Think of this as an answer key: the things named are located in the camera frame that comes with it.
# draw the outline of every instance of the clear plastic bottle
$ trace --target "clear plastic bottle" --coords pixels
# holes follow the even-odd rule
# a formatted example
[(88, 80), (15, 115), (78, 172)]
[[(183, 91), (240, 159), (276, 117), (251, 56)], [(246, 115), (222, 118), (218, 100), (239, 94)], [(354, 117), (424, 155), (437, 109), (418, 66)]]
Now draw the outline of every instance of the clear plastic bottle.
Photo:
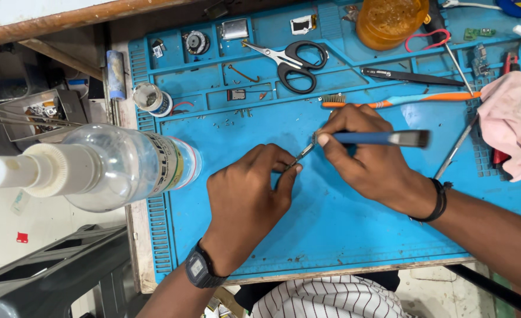
[(88, 124), (59, 145), (0, 156), (0, 187), (23, 187), (41, 198), (64, 195), (80, 209), (106, 212), (180, 189), (201, 168), (198, 151), (177, 138)]
[(428, 0), (364, 0), (356, 34), (371, 49), (393, 49), (419, 29), (428, 10)]

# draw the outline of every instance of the hand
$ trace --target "hand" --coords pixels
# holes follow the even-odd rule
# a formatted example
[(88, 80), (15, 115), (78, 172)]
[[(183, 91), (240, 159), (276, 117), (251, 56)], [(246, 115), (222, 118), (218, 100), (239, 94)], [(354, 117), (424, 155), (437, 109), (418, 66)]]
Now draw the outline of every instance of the hand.
[(333, 111), (318, 130), (318, 143), (342, 179), (363, 197), (417, 218), (433, 212), (437, 198), (434, 184), (407, 166), (399, 147), (358, 144), (351, 157), (330, 135), (342, 130), (391, 131), (389, 122), (368, 105), (357, 108), (347, 104)]
[[(292, 204), (292, 187), (302, 171), (289, 152), (275, 144), (258, 145), (208, 179), (211, 223), (200, 241), (217, 276), (228, 276), (252, 253)], [(272, 190), (272, 170), (283, 172)]]

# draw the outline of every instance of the orange toothbrush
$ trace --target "orange toothbrush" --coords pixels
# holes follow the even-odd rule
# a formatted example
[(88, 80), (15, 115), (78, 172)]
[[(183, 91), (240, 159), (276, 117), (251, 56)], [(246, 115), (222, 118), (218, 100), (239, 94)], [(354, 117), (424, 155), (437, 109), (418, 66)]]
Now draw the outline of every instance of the orange toothbrush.
[[(471, 100), (473, 98), (480, 97), (480, 92), (474, 92), (473, 96), (469, 93), (465, 92), (451, 92), (451, 93), (436, 93), (436, 94), (423, 94), (423, 95), (410, 95), (410, 96), (394, 96), (390, 97), (382, 102), (373, 102), (368, 103), (372, 108), (383, 108), (388, 106), (405, 104), (408, 102), (417, 102), (417, 101), (466, 101)], [(344, 102), (336, 102), (336, 101), (326, 101), (329, 98), (326, 96), (322, 96), (323, 107), (343, 107), (346, 103)]]

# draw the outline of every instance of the black tweezers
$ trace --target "black tweezers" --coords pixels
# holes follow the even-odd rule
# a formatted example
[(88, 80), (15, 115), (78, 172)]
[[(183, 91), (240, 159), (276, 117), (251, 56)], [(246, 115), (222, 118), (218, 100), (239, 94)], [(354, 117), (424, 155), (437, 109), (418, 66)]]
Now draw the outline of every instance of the black tweezers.
[(361, 69), (361, 72), (363, 73), (363, 75), (380, 77), (382, 79), (404, 80), (406, 82), (423, 83), (423, 84), (464, 86), (463, 82), (459, 82), (457, 80), (452, 80), (452, 79), (446, 79), (444, 77), (433, 76), (433, 75), (387, 71), (385, 69), (371, 69), (369, 67), (363, 67)]

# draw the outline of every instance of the gray plastic stool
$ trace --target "gray plastic stool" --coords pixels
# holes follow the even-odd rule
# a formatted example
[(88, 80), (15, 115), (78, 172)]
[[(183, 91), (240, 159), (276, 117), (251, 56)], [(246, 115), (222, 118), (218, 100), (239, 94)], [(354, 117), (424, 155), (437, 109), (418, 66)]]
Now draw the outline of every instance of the gray plastic stool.
[(124, 317), (127, 228), (85, 225), (0, 268), (0, 318), (69, 318), (70, 305), (99, 285), (105, 318)]

